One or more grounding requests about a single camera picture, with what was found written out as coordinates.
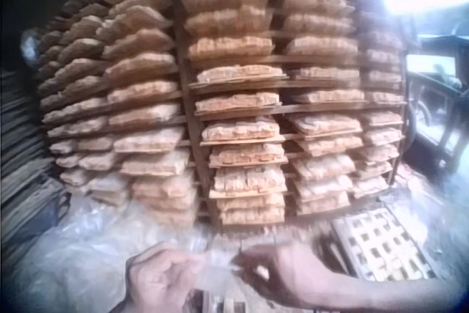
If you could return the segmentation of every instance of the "wooden slat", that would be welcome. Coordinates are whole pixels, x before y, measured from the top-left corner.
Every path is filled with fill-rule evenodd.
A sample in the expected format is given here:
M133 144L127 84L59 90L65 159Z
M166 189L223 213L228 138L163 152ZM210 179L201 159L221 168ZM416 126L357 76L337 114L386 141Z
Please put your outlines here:
M192 71L188 61L188 37L184 29L185 9L182 0L172 0L174 8L174 32L176 36L177 63L180 70L180 84L182 100L184 102L185 116L187 117L189 139L191 141L192 154L196 164L199 182L202 187L202 196L208 199L210 191L210 169L208 167L208 150L200 148L203 124L198 121L194 114L195 97L189 88L189 84L195 82L195 73ZM213 202L207 202L210 218L213 224L219 224L218 212Z

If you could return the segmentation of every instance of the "finger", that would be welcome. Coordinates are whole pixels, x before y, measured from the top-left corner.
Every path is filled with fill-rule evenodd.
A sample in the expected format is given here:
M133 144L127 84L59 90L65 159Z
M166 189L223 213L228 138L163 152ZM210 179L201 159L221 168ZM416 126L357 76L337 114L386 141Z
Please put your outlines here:
M142 264L148 265L150 270L157 270L160 272L167 271L172 265L181 264L185 262L205 262L204 255L192 254L179 251L176 249L165 249L158 252L153 257L145 260Z
M242 270L238 273L238 276L254 290L257 291L261 296L268 300L275 300L275 295L270 289L269 282L262 278L252 270Z
M176 264L171 268L171 284L168 293L173 302L183 305L189 292L195 287L197 273L202 269L200 262Z
M168 243L168 242L159 242L156 245L148 248L146 251L143 251L140 253L138 256L135 256L133 259L134 263L139 263L143 262L144 260L147 260L156 254L158 254L161 251L167 250L167 249L176 249L177 246L173 243Z

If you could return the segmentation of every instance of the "clear plastic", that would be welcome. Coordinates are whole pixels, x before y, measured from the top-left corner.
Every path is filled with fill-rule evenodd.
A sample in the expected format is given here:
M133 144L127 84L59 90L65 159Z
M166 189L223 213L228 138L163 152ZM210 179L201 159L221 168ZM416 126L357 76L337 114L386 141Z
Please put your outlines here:
M201 251L210 236L205 227L160 226L136 202L119 209L75 196L2 288L19 312L108 312L124 298L128 258L161 241Z

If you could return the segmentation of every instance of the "human hand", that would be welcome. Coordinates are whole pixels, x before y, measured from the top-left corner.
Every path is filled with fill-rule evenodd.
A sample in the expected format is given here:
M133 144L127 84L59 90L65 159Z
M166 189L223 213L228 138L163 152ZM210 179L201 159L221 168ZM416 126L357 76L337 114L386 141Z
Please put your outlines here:
M113 312L180 312L203 267L203 255L159 243L127 261L127 294Z
M242 268L245 282L284 306L325 307L333 295L336 274L299 243L254 246L239 254L234 263ZM259 266L268 269L268 279L258 274Z

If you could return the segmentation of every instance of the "wooden board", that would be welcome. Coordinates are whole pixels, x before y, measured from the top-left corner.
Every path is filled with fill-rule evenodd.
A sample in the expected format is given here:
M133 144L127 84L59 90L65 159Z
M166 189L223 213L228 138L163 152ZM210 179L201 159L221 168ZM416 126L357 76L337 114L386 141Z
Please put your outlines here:
M103 115L105 116L105 115L114 114L120 111L131 110L135 108L143 108L150 104L166 102L168 100L175 100L181 97L182 97L181 91L151 95L148 97L135 97L135 98L123 101L123 102L107 103L102 106L98 106L96 108L79 111L75 114L70 114L65 117L60 117L58 119L55 119L54 121L47 122L45 123L45 125L47 126L62 125L62 124L65 124L66 122L72 122L78 119L97 117L97 116L103 116Z
M216 82L207 82L207 83L202 83L202 82L196 82L193 84L189 84L190 89L201 89L201 88L206 88L206 87L211 87L211 86L219 86L219 85L235 85L238 86L240 84L247 84L251 82L260 82L260 81L278 81L278 80L284 80L288 78L287 75L282 75L282 76L272 76L272 75L257 75L257 76L240 76L236 78L229 78L223 81L216 81Z
M201 119L204 119L204 118L212 119L213 116L215 116L215 115L225 115L225 114L229 114L229 113L246 113L247 111L250 111L250 112L253 112L253 113L255 112L259 115L270 115L270 112L274 108L277 108L279 106L281 106L281 103L276 103L276 104L273 104L273 105L270 105L270 106L262 106L262 107L259 107L259 108L252 107L252 108L234 108L234 109L227 109L227 110L223 110L223 111L196 111L195 115L196 115L196 117L201 117Z
M210 190L209 197L211 199L228 199L228 198L246 198L246 197L258 197L267 196L269 194L282 194L286 192L287 187L276 187L258 191L244 191L244 192L220 192L214 189Z
M224 144L253 144L253 143L281 143L286 139L282 135L270 137L269 139L238 139L235 141L202 141L201 146L219 146Z
M395 121L395 122L381 122L378 124L366 124L366 126L369 126L370 128L383 128L385 126L396 126L396 125L402 125L404 124L403 121Z
M207 69L218 66L251 65L251 64L312 64L338 65L342 67L357 67L357 58L338 58L337 56L319 55L267 55L267 56L235 56L220 59L193 60L192 67Z
M355 179L358 179L358 180L368 180L368 179L371 179L371 178L373 178L373 177L380 176L380 175L384 175L384 174L387 174L387 173L392 172L392 171L393 171L393 167L392 167L392 166L389 166L389 168L387 168L387 169L386 169L385 171L383 171L383 172L375 172L374 174L366 175L365 177L360 176L360 175L358 175L357 173L355 173L354 178L355 178Z
M229 167L235 167L235 166L246 166L246 167L252 167L252 166L258 166L258 165L269 165L269 164L287 164L288 159L287 157L283 157L282 159L274 160L274 161L257 161L253 163L236 163L236 164L214 164L210 163L209 167L212 169L220 169L220 168L229 168Z

